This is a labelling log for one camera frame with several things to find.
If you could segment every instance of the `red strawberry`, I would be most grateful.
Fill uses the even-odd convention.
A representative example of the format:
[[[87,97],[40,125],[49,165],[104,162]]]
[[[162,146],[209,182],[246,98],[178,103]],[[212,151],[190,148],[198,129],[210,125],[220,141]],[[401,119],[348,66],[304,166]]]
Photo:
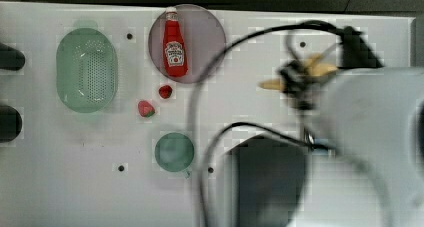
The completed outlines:
[[[163,99],[168,99],[172,95],[172,87],[169,85],[164,85],[159,88],[159,95]]]
[[[148,118],[155,114],[155,108],[146,100],[138,102],[138,112],[142,117]]]

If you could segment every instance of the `red small object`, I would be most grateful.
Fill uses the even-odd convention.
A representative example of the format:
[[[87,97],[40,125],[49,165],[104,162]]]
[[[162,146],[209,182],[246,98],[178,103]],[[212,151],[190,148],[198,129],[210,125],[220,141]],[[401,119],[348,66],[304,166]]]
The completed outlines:
[[[164,85],[159,88],[159,95],[163,99],[168,99],[172,95],[172,87],[169,85]]]
[[[146,100],[138,102],[138,112],[142,117],[150,117],[155,114],[155,108]]]
[[[187,73],[187,54],[175,7],[166,8],[166,24],[163,35],[163,62],[169,76],[182,77]]]

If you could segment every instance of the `bottle cap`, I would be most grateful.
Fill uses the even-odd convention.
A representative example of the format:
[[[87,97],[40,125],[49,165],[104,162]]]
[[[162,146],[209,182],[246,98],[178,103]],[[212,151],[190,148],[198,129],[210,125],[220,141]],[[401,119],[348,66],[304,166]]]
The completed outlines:
[[[166,13],[177,12],[177,8],[175,7],[167,7],[165,10]]]

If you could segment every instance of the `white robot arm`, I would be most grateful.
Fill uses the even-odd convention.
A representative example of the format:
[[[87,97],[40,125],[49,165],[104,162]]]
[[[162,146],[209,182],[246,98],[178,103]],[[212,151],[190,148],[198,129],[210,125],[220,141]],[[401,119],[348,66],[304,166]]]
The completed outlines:
[[[380,196],[385,226],[412,226],[423,210],[423,90],[424,68],[340,72],[322,86],[305,117],[315,137],[363,166]]]

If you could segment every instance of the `ketchup bottle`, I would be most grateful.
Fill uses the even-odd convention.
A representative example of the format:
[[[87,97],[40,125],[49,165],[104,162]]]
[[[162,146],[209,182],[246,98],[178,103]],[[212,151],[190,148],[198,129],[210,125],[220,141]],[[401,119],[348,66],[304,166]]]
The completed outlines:
[[[166,8],[165,34],[163,35],[163,61],[165,70],[172,77],[182,77],[187,73],[187,55],[180,32],[177,9]]]

